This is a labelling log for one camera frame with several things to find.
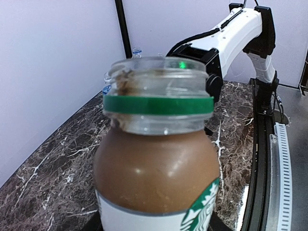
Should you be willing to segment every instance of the water bottle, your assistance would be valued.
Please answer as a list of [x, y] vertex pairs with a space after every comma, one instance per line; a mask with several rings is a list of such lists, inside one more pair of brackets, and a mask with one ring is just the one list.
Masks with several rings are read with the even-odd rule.
[[[141, 53], [142, 53], [142, 50], [140, 49], [140, 47], [134, 47], [132, 59], [141, 58]], [[104, 75], [104, 81], [105, 81], [106, 84], [108, 84], [111, 81], [111, 76], [109, 75], [108, 72], [106, 72], [105, 75]], [[104, 87], [103, 88], [103, 95], [108, 94], [110, 89], [111, 89], [111, 84], [108, 84], [106, 87]]]
[[140, 49], [140, 47], [134, 47], [133, 48], [133, 57], [132, 59], [135, 59], [135, 58], [141, 58], [141, 53], [142, 53], [142, 50]]
[[[109, 75], [109, 72], [106, 72], [104, 74], [104, 81], [106, 84], [108, 84], [111, 81], [111, 76]], [[111, 84], [108, 84], [106, 87], [103, 88], [103, 95], [108, 94], [108, 92], [111, 89]]]

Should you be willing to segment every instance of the green light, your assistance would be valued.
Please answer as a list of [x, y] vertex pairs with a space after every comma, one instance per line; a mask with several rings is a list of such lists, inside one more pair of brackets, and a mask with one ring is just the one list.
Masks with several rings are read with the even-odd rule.
[[180, 63], [179, 63], [179, 67], [180, 67], [181, 69], [186, 69], [186, 68], [187, 68], [187, 65], [186, 65], [185, 62], [180, 62]]

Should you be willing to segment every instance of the green band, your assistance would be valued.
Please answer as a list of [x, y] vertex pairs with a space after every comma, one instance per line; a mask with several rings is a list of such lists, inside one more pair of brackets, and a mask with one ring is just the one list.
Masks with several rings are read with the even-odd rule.
[[208, 114], [214, 111], [214, 99], [209, 98], [154, 98], [139, 96], [103, 97], [104, 110], [122, 114], [177, 116]]

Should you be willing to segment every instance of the marble table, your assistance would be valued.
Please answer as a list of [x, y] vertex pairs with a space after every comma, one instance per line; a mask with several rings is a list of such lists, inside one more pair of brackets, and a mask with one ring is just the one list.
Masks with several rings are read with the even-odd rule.
[[[98, 94], [58, 128], [0, 189], [6, 231], [78, 231], [97, 211], [92, 181], [95, 151], [110, 128]], [[225, 82], [213, 117], [221, 184], [218, 216], [233, 230], [243, 213], [253, 149], [251, 86]]]

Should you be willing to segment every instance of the bottle mouth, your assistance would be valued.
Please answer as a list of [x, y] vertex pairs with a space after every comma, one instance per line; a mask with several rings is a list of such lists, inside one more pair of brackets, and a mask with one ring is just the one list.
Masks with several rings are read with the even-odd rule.
[[178, 57], [144, 57], [112, 65], [104, 113], [124, 131], [144, 135], [204, 129], [214, 99], [206, 92], [205, 65]]

